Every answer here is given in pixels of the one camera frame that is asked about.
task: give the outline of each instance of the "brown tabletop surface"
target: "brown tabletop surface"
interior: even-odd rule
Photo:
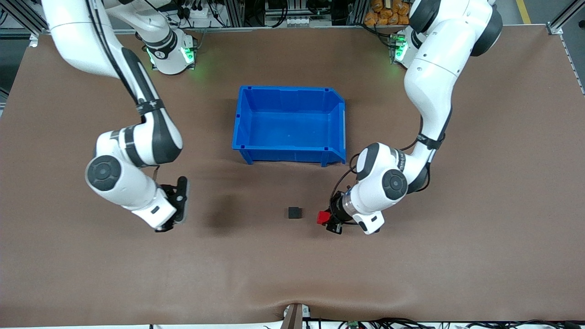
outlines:
[[[248,166],[231,140],[240,85],[301,85],[345,98],[347,158],[410,144],[404,70],[374,36],[210,33],[195,70],[151,77],[185,144],[157,181],[191,182],[187,222],[165,234],[84,181],[97,136],[139,122],[122,84],[47,36],[27,49],[0,120],[1,326],[274,321],[294,302],[337,319],[585,319],[585,99],[544,26],[506,27],[470,59],[430,187],[369,237],[315,223],[346,166]]]

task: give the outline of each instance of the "blue bin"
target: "blue bin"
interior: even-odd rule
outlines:
[[[345,163],[345,102],[331,88],[242,86],[232,148],[250,165]]]

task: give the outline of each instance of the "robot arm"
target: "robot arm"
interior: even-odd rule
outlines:
[[[366,234],[377,232],[384,224],[381,211],[422,187],[445,136],[455,81],[474,49],[487,51],[501,32],[501,18],[487,0],[417,0],[412,11],[411,21],[418,24],[412,28],[426,36],[404,78],[408,98],[422,118],[417,142],[410,155],[382,143],[360,153],[357,183],[335,194],[327,215],[320,214],[318,222],[330,231],[340,233],[341,224],[353,219]],[[490,22],[495,26],[488,29]]]
[[[174,161],[183,141],[146,70],[115,37],[101,1],[43,0],[43,9],[65,61],[82,71],[122,80],[142,121],[99,136],[86,182],[157,231],[168,231],[183,218],[187,181],[181,177],[177,187],[159,186],[139,168]]]

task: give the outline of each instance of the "small black block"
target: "small black block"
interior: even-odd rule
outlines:
[[[300,209],[299,207],[289,207],[288,218],[291,220],[297,220],[299,218],[302,218],[302,209]]]

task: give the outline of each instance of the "yellow floor stripe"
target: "yellow floor stripe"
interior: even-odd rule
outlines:
[[[520,11],[520,16],[522,17],[524,24],[532,24],[530,21],[530,16],[528,16],[528,11],[526,10],[524,0],[516,0],[516,4],[518,5],[518,10]]]

